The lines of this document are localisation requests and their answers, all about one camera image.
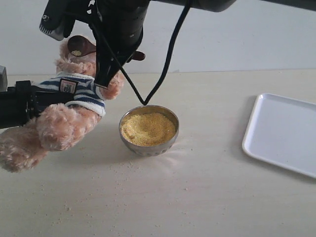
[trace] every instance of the table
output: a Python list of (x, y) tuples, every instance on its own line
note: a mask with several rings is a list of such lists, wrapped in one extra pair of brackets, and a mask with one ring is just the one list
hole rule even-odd
[[(144, 97), (159, 75), (131, 77)], [(178, 140), (140, 158), (119, 137), (121, 116), (141, 105), (126, 83), (76, 147), (0, 170), (0, 236), (314, 237), (315, 180), (249, 158), (241, 142), (258, 94), (316, 103), (315, 87), (316, 70), (169, 74), (150, 104), (179, 117)]]

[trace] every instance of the blue and white striped shirt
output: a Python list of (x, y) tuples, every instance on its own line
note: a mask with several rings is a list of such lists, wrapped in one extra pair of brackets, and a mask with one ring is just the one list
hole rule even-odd
[[(59, 72), (56, 77), (40, 83), (33, 82), (33, 85), (47, 89), (49, 91), (60, 91), (62, 79), (76, 81), (77, 86), (74, 86), (74, 101), (67, 102), (65, 105), (80, 105), (89, 110), (96, 112), (99, 116), (105, 115), (105, 102), (100, 92), (100, 87), (94, 84), (94, 78), (77, 73)], [(71, 90), (71, 85), (64, 87), (66, 90)]]

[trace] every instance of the plush fur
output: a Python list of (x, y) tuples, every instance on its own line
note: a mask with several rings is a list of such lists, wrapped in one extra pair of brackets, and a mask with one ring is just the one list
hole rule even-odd
[[(68, 51), (67, 42), (65, 40), (60, 45), (56, 72), (95, 77), (96, 53), (74, 57)], [(107, 89), (101, 88), (104, 100), (112, 100), (119, 95), (124, 79), (118, 72)], [(0, 135), (0, 165), (10, 172), (31, 169), (48, 152), (64, 151), (75, 146), (100, 120), (98, 114), (81, 106), (51, 105), (25, 126), (9, 128)]]

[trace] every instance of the metal bowl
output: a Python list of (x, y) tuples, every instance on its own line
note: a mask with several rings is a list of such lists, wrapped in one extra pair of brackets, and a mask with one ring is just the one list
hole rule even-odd
[[(170, 119), (176, 128), (175, 135), (169, 141), (156, 145), (156, 146), (137, 146), (127, 141), (123, 137), (122, 132), (121, 132), (121, 128), (124, 125), (124, 123), (133, 115), (142, 115), (142, 114), (149, 114), (149, 113), (161, 113), (165, 115), (168, 119)], [(142, 157), (154, 157), (154, 156), (158, 156), (165, 153), (167, 150), (169, 150), (173, 146), (179, 134), (179, 120), (177, 116), (171, 110), (164, 108), (162, 106), (158, 106), (158, 105), (140, 106), (128, 111), (122, 117), (122, 119), (119, 122), (119, 134), (124, 144), (134, 153)]]

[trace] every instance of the white tray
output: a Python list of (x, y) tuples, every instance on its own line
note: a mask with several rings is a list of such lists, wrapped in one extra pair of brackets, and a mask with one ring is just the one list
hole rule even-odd
[(316, 178), (316, 104), (259, 95), (242, 148), (255, 159)]

